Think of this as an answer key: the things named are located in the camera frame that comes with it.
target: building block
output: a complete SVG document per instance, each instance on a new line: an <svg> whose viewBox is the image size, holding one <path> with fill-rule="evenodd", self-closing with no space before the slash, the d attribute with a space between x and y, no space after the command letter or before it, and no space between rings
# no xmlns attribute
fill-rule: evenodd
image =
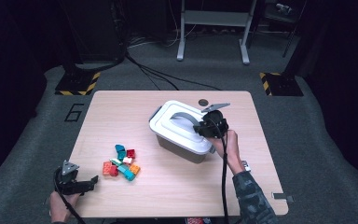
<svg viewBox="0 0 358 224"><path fill-rule="evenodd" d="M124 157L126 157L127 153L126 151L119 151L117 153L117 158L120 160L120 161L123 161L124 160Z"/></svg>
<svg viewBox="0 0 358 224"><path fill-rule="evenodd" d="M125 150L126 150L126 148L124 148L122 145L115 145L115 148L116 148L116 152L125 151Z"/></svg>
<svg viewBox="0 0 358 224"><path fill-rule="evenodd" d="M120 166L120 165L123 164L122 161L120 161L120 160L118 160L118 159L116 159L116 158L112 158L112 159L110 159L110 161L111 161L114 165L116 165L116 166Z"/></svg>
<svg viewBox="0 0 358 224"><path fill-rule="evenodd" d="M112 162L111 161L104 161L103 162L103 175L107 176L110 175L110 167L112 166Z"/></svg>
<svg viewBox="0 0 358 224"><path fill-rule="evenodd" d="M118 170L117 170L117 167L115 165L112 165L110 167L109 174L111 176L117 176L118 175Z"/></svg>
<svg viewBox="0 0 358 224"><path fill-rule="evenodd" d="M123 162L130 166L132 164L132 158L124 157Z"/></svg>
<svg viewBox="0 0 358 224"><path fill-rule="evenodd" d="M128 149L127 150L127 157L135 159L135 149Z"/></svg>
<svg viewBox="0 0 358 224"><path fill-rule="evenodd" d="M130 166L130 171L133 172L135 175L138 175L140 170L141 170L141 167L139 167L135 164Z"/></svg>
<svg viewBox="0 0 358 224"><path fill-rule="evenodd" d="M131 172L126 165L120 165L117 169L124 175L124 177L126 177L126 179L132 181L135 178L135 174Z"/></svg>

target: sleeve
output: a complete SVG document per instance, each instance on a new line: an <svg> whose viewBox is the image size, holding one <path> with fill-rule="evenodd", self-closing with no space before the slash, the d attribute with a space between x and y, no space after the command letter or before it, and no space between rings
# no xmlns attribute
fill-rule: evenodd
<svg viewBox="0 0 358 224"><path fill-rule="evenodd" d="M243 171L232 177L245 223L278 223L274 210L252 175Z"/></svg>

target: yellow and black tape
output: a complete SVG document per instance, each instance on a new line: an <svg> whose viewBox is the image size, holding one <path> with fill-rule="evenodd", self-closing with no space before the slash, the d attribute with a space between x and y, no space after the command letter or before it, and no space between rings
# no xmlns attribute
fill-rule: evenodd
<svg viewBox="0 0 358 224"><path fill-rule="evenodd" d="M56 95L90 95L92 93L92 90L95 88L95 85L97 84L97 80L100 77L101 73L97 73L92 77L92 80L89 84L89 86L82 91L55 91Z"/></svg>
<svg viewBox="0 0 358 224"><path fill-rule="evenodd" d="M266 92L266 95L272 95L272 91L270 88L270 85L267 81L267 75L273 75L273 76L280 76L280 73L260 73L261 81L263 83L264 91Z"/></svg>

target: wooden table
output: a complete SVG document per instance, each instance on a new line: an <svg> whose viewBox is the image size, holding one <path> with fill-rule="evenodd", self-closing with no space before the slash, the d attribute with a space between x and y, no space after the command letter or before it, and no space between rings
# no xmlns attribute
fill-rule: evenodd
<svg viewBox="0 0 358 224"><path fill-rule="evenodd" d="M223 161L208 154L202 163L185 160L160 147L148 120L156 109L176 100L202 109L210 104L231 103L220 109L230 129L239 136L241 157L263 189L277 215L285 215L285 200L252 96L247 91L97 91L76 140L70 162L78 164L78 181L100 179L94 191L80 197L76 211L82 217L222 217ZM123 175L103 176L103 162L116 158L115 145L136 150L141 172L133 181ZM239 216L240 208L227 169L227 208Z"/></svg>

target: orange toy block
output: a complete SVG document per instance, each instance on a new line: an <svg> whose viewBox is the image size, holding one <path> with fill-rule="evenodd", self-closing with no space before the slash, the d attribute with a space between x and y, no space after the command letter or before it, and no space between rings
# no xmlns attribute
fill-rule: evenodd
<svg viewBox="0 0 358 224"><path fill-rule="evenodd" d="M110 168L112 167L111 161L104 161L103 162L103 175L107 176L110 175Z"/></svg>
<svg viewBox="0 0 358 224"><path fill-rule="evenodd" d="M130 166L130 171L133 172L135 175L138 175L140 170L141 170L141 167L139 167L135 164Z"/></svg>

